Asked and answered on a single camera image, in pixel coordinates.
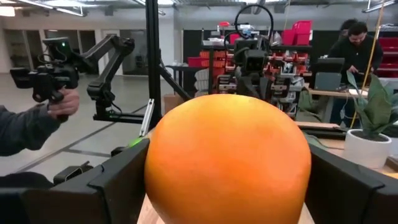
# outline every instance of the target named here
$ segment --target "black shirt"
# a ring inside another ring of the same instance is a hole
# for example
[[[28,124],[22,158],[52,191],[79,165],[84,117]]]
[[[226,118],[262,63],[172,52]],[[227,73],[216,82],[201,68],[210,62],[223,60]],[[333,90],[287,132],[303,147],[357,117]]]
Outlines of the black shirt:
[[[372,51],[373,36],[366,35],[365,39],[358,46],[355,46],[349,41],[348,37],[344,37],[336,42],[330,49],[328,57],[331,58],[344,58],[345,64],[343,66],[343,78],[342,82],[347,83],[347,69],[350,66],[354,66],[359,72],[365,73],[369,58]],[[374,46],[373,58],[371,66],[374,70],[377,70],[381,64],[383,58],[383,51],[381,49],[380,43],[376,40],[376,45]],[[363,82],[364,75],[354,74],[357,82]]]

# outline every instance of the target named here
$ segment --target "hand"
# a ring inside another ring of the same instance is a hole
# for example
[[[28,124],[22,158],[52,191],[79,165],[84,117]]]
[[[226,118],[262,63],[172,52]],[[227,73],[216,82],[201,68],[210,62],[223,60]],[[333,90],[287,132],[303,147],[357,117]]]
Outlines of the hand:
[[[351,72],[351,73],[358,73],[358,69],[356,69],[356,68],[354,67],[354,65],[350,66],[350,68],[348,69],[348,71]]]
[[[49,115],[57,119],[59,115],[73,115],[79,108],[80,100],[77,90],[61,89],[63,100],[49,105]]]

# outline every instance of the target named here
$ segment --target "gray floor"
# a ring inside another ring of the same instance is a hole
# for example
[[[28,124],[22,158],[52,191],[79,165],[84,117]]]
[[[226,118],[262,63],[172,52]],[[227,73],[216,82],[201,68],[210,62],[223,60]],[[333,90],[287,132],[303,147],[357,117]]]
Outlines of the gray floor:
[[[93,77],[81,77],[79,83],[80,109],[76,115],[61,126],[39,151],[24,150],[9,157],[0,157],[0,175],[20,171],[34,171],[52,180],[54,175],[67,166],[90,161],[98,165],[109,158],[109,153],[118,146],[126,145],[138,137],[138,124],[112,124],[93,121],[95,102],[86,94],[87,84]],[[112,91],[115,104],[123,112],[138,110],[144,113],[149,99],[146,77],[115,77]],[[162,94],[172,93],[172,88],[161,83]],[[19,90],[10,75],[0,75],[0,105],[8,110],[20,112],[35,105],[32,90]]]

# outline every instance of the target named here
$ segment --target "table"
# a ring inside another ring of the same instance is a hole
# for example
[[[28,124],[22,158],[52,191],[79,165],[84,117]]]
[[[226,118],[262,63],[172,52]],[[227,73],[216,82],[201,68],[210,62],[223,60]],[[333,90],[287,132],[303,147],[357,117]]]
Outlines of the table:
[[[354,93],[354,94],[348,93],[348,90],[346,90],[346,91],[321,91],[321,90],[313,90],[309,87],[307,87],[307,89],[311,95],[327,96],[328,97],[328,102],[326,104],[326,108],[325,108],[325,111],[322,116],[323,123],[330,122],[331,111],[333,109],[335,98],[345,98],[345,99],[349,100],[352,97],[353,98],[359,97],[359,95],[357,93]]]
[[[299,126],[315,126],[315,127],[324,127],[324,128],[332,128],[338,127],[337,124],[328,124],[328,123],[312,123],[312,122],[300,122],[296,121]],[[328,152],[333,153],[337,156],[342,156],[344,149],[344,141],[339,140],[331,140],[331,139],[319,139],[320,142],[328,147],[332,147],[333,149],[329,149]],[[378,172],[387,172],[393,173],[394,171],[388,167],[384,167],[382,170],[377,170]],[[149,199],[145,196],[144,203],[142,204],[141,213],[139,215],[137,224],[165,224],[158,216],[154,208],[152,207]],[[312,220],[311,214],[308,211],[307,206],[303,205],[303,209],[301,212],[300,220],[298,224],[315,224]]]
[[[195,74],[200,70],[206,69],[205,67],[188,67],[188,66],[172,66],[168,65],[166,68],[173,70],[173,78],[177,80],[178,84],[191,96],[195,95]]]

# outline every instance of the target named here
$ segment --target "gray sleeve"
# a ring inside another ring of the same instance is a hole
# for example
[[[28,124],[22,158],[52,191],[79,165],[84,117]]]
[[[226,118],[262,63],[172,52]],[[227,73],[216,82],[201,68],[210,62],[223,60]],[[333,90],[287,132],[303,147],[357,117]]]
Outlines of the gray sleeve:
[[[47,113],[47,105],[13,113],[0,105],[0,156],[11,156],[23,149],[39,150],[60,122]]]

